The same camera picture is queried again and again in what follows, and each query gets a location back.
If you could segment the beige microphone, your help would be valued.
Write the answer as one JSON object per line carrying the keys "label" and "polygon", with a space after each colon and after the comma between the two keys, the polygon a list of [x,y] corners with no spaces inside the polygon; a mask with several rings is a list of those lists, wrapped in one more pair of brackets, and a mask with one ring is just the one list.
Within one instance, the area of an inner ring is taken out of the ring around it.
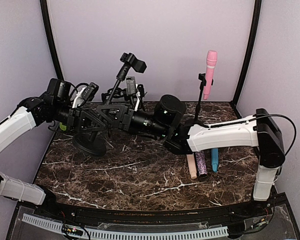
{"label": "beige microphone", "polygon": [[197,167],[196,167],[195,156],[193,154],[187,154],[186,159],[187,159],[190,177],[191,177],[191,179],[196,179],[197,178]]}

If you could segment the blue microphone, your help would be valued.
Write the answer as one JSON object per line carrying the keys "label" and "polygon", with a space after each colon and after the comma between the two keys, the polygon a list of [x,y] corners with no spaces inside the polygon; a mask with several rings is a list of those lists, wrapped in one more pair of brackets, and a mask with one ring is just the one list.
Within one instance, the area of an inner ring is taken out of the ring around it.
{"label": "blue microphone", "polygon": [[214,173],[218,172],[219,168],[219,149],[212,148],[211,149],[211,167]]}

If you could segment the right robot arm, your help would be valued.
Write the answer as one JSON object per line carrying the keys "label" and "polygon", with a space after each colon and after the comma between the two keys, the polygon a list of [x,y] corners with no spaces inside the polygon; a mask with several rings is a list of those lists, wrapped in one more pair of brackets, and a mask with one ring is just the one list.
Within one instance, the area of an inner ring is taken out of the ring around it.
{"label": "right robot arm", "polygon": [[123,104],[97,107],[97,113],[106,120],[107,126],[164,139],[163,146],[175,155],[191,155],[215,148],[257,147],[259,163],[253,200],[245,205],[245,213],[256,217],[264,210],[264,201],[269,198],[277,172],[286,160],[282,132],[273,120],[276,115],[258,108],[254,115],[237,120],[203,124],[192,119],[182,124],[186,110],[186,104],[170,94],[161,97],[153,114]]}

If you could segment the black tripod mic stand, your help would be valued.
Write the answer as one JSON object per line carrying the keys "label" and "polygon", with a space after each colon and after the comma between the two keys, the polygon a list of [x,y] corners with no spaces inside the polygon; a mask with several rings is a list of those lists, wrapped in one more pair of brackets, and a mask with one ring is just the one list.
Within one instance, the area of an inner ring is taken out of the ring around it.
{"label": "black tripod mic stand", "polygon": [[[120,88],[119,86],[116,87],[116,89],[110,88],[110,89],[107,90],[107,92],[101,94],[102,103],[105,104],[105,101],[110,98],[111,94],[113,94],[112,97],[115,100],[119,100],[119,99],[124,99],[125,100],[126,93],[127,93],[126,89],[125,88]],[[111,118],[114,118],[114,117],[116,117],[117,114],[116,113],[109,113],[107,115],[110,116]],[[110,138],[111,134],[112,134],[112,130],[110,130],[110,128],[108,128],[106,131],[107,131],[107,136]]]}

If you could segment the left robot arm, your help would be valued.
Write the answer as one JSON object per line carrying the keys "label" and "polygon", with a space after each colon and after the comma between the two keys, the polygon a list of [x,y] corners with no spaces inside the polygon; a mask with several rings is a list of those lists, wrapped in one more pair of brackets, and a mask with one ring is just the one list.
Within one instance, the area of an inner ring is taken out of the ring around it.
{"label": "left robot arm", "polygon": [[[62,107],[76,109],[85,101],[84,91],[87,83],[80,83],[70,88],[72,83],[52,78],[47,90],[40,96],[23,99],[16,109],[0,122],[0,153],[23,134],[38,127],[44,122],[61,122],[57,115]],[[36,184],[30,184],[20,179],[15,179],[0,172],[0,196],[41,205],[41,210],[50,218],[57,218],[61,213],[60,206],[52,199],[45,199],[46,192]]]}

